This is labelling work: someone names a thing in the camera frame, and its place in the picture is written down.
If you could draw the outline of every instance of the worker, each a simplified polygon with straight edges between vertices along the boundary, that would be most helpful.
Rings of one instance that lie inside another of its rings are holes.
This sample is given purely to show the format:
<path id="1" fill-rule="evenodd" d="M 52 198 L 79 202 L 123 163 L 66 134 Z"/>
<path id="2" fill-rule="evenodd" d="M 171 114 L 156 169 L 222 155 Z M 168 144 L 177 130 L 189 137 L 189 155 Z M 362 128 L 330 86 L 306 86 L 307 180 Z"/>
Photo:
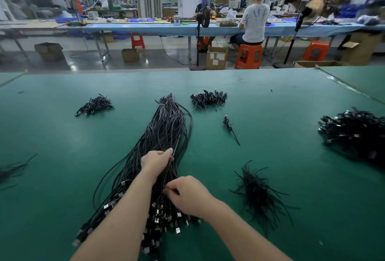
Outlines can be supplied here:
<path id="1" fill-rule="evenodd" d="M 195 13 L 194 13 L 194 17 L 196 17 L 196 14 L 197 14 L 197 13 L 199 13 L 199 12 L 202 11 L 202 8 L 203 8 L 202 4 L 207 5 L 207 3 L 208 3 L 208 0 L 202 0 L 202 3 L 200 3 L 199 5 L 196 6 L 196 8 L 195 8 Z M 213 16 L 213 15 L 216 14 L 214 9 L 215 9 L 214 4 L 213 4 L 213 3 L 210 3 L 210 15 L 211 15 L 211 16 Z M 202 36 L 199 36 L 198 41 L 202 44 L 202 49 L 200 49 L 200 52 L 207 52 L 208 49 L 209 49 L 210 43 L 211 43 L 214 39 L 215 39 L 215 37 L 211 36 L 211 37 L 209 37 L 209 41 L 207 41 L 207 43 L 205 43 L 205 42 L 203 41 L 203 37 L 202 37 Z"/>
<path id="2" fill-rule="evenodd" d="M 253 0 L 253 3 L 243 12 L 243 17 L 239 24 L 239 30 L 245 28 L 244 34 L 231 36 L 230 44 L 233 45 L 236 50 L 239 50 L 242 44 L 262 44 L 264 40 L 265 24 L 269 13 L 270 8 L 267 4 L 264 4 L 262 0 Z"/>
<path id="3" fill-rule="evenodd" d="M 149 151 L 142 170 L 118 204 L 75 252 L 70 261 L 136 261 L 150 208 L 151 190 L 157 177 L 172 160 L 172 148 Z M 166 184 L 163 193 L 185 214 L 208 222 L 219 234 L 236 261 L 290 261 L 224 202 L 214 198 L 192 176 Z"/>

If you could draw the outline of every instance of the white t-shirt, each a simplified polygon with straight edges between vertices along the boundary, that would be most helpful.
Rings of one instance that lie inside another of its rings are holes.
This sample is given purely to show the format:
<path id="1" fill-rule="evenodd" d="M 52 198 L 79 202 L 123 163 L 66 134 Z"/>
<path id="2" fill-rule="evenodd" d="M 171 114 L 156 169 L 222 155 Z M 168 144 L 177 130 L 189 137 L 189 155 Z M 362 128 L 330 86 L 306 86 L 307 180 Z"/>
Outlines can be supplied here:
<path id="1" fill-rule="evenodd" d="M 248 43 L 257 43 L 264 40 L 264 29 L 270 8 L 267 4 L 249 5 L 241 20 L 241 24 L 245 25 L 245 33 L 242 38 Z"/>

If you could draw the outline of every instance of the concrete floor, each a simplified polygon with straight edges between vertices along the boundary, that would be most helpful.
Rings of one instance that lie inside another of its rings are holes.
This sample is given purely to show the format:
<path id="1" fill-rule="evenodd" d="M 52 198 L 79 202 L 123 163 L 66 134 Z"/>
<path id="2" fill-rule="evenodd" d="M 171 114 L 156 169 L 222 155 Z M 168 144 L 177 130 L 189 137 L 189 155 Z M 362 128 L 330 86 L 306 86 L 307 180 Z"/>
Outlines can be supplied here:
<path id="1" fill-rule="evenodd" d="M 336 47 L 339 45 L 343 36 L 337 36 L 328 54 L 328 60 L 336 58 L 338 51 Z M 144 43 L 146 49 L 139 49 L 140 61 L 124 63 L 121 56 L 121 49 L 131 48 L 131 39 L 115 40 L 109 43 L 111 57 L 102 65 L 99 55 L 96 52 L 94 40 L 86 40 L 85 38 L 22 38 L 19 39 L 23 49 L 28 55 L 26 59 L 13 40 L 2 40 L 1 46 L 6 51 L 5 55 L 0 56 L 0 72 L 19 72 L 28 70 L 29 73 L 84 73 L 84 72 L 123 72 L 123 71 L 169 71 L 169 70 L 189 70 L 189 64 L 196 63 L 196 48 L 195 38 L 192 37 L 192 60 L 188 60 L 188 44 L 187 37 L 162 37 L 145 36 Z M 271 38 L 268 43 L 268 50 L 273 49 L 275 38 Z M 34 44 L 52 42 L 59 43 L 63 47 L 63 53 L 66 60 L 56 63 L 45 63 L 35 52 Z M 228 47 L 224 37 L 217 37 L 213 41 L 213 46 Z M 279 41 L 275 49 L 275 56 L 272 60 L 270 56 L 263 56 L 261 68 L 273 68 L 272 64 L 275 61 L 283 61 L 290 42 L 285 45 Z M 293 61 L 300 60 L 304 54 L 308 41 L 297 39 L 290 53 L 288 64 L 293 64 Z M 237 59 L 238 52 L 232 49 L 228 51 L 228 62 L 226 69 L 233 69 Z M 206 64 L 207 54 L 200 54 L 200 64 Z M 374 55 L 370 64 L 385 64 L 385 59 L 382 55 Z"/>

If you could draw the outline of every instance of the stool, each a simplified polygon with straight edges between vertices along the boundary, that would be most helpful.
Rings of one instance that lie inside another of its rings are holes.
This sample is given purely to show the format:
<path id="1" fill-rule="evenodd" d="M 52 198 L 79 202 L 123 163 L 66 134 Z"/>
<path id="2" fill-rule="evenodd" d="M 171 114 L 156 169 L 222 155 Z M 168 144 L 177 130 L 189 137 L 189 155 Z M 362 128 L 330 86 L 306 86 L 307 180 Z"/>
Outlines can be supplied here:
<path id="1" fill-rule="evenodd" d="M 207 44 L 207 42 L 209 41 L 209 39 L 210 39 L 210 37 L 204 37 L 204 38 L 203 38 L 203 42 L 204 42 L 205 44 Z M 199 49 L 203 49 L 203 45 L 202 45 L 201 42 L 199 42 Z"/>
<path id="2" fill-rule="evenodd" d="M 139 40 L 135 40 L 134 36 L 139 36 Z M 135 49 L 137 46 L 142 46 L 143 49 L 146 49 L 146 46 L 144 45 L 143 36 L 141 36 L 139 33 L 131 33 L 131 45 L 132 49 Z"/>
<path id="3" fill-rule="evenodd" d="M 241 58 L 241 54 L 243 50 L 246 50 L 246 57 Z M 255 54 L 258 54 L 258 60 L 255 60 Z M 262 45 L 246 45 L 242 44 L 239 49 L 237 62 L 235 63 L 234 68 L 238 69 L 238 67 L 242 67 L 243 69 L 259 69 L 259 65 L 261 64 L 262 58 Z"/>
<path id="4" fill-rule="evenodd" d="M 329 48 L 330 48 L 329 42 L 311 41 L 310 45 L 307 47 L 305 54 L 302 56 L 301 60 L 304 60 L 304 61 L 323 61 L 326 59 L 326 55 L 328 55 Z M 321 51 L 320 54 L 316 57 L 311 57 L 311 54 L 316 49 L 319 49 Z"/>

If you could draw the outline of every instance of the dark shorts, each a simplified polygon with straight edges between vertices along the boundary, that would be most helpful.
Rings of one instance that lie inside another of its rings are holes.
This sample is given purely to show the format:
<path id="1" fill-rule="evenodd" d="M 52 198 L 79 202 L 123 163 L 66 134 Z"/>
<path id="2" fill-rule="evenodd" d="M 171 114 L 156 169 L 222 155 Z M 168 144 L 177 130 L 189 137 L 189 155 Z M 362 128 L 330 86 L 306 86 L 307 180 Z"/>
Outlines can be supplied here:
<path id="1" fill-rule="evenodd" d="M 246 44 L 246 45 L 261 45 L 263 43 L 263 41 L 257 42 L 257 43 L 248 43 L 245 40 L 243 40 L 242 36 L 243 36 L 243 34 L 238 34 L 238 35 L 231 36 L 230 37 L 230 44 L 237 44 L 237 45 L 242 45 L 242 44 Z"/>

